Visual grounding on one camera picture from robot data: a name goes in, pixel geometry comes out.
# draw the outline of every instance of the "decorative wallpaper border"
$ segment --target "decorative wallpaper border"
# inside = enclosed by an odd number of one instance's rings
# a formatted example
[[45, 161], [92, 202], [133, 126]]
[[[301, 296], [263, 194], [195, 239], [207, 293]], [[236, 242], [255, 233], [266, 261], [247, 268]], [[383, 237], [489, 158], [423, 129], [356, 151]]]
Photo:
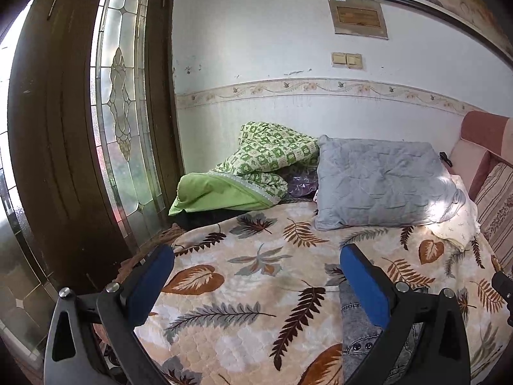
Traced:
[[393, 99], [423, 107], [449, 111], [464, 116], [480, 108], [434, 92], [402, 85], [336, 78], [289, 78], [246, 82], [211, 90], [176, 96], [176, 107], [188, 109], [217, 102], [279, 95], [337, 95], [375, 99]]

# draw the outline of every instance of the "peeling paint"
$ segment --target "peeling paint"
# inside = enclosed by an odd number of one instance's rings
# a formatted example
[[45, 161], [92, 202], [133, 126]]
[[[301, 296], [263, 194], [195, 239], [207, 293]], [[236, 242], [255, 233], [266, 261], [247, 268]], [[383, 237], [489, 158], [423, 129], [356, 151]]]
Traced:
[[285, 75], [285, 76], [297, 75], [297, 74], [301, 74], [302, 72], [304, 72], [304, 71], [293, 71], [293, 72], [290, 72], [288, 74], [283, 74], [283, 75]]

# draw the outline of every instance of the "wooden door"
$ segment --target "wooden door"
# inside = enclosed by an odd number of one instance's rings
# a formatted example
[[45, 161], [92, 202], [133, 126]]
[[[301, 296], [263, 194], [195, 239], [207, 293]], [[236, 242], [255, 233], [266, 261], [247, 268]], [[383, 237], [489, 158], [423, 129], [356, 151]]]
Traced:
[[[109, 202], [91, 115], [91, 42], [100, 0], [34, 0], [8, 99], [21, 203], [55, 286], [104, 287], [130, 250]], [[179, 178], [168, 79], [171, 0], [148, 0], [145, 89], [158, 181], [168, 207]]]

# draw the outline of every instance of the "gray pillow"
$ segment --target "gray pillow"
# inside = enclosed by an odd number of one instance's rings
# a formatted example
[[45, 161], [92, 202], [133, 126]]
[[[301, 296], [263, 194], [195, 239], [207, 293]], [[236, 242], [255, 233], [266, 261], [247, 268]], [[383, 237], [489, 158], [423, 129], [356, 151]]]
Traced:
[[429, 143], [323, 135], [318, 144], [318, 230], [440, 223], [465, 204]]

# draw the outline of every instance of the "white cloth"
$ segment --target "white cloth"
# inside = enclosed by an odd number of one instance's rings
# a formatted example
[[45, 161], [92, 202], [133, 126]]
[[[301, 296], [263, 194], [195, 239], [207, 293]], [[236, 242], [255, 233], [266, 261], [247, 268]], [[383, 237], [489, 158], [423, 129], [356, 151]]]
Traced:
[[467, 189], [459, 175], [450, 176], [456, 187], [465, 194], [465, 205], [460, 207], [456, 215], [442, 223], [428, 224], [426, 227], [440, 239], [446, 239], [464, 251], [468, 243], [480, 232], [478, 223], [478, 207], [468, 197]]

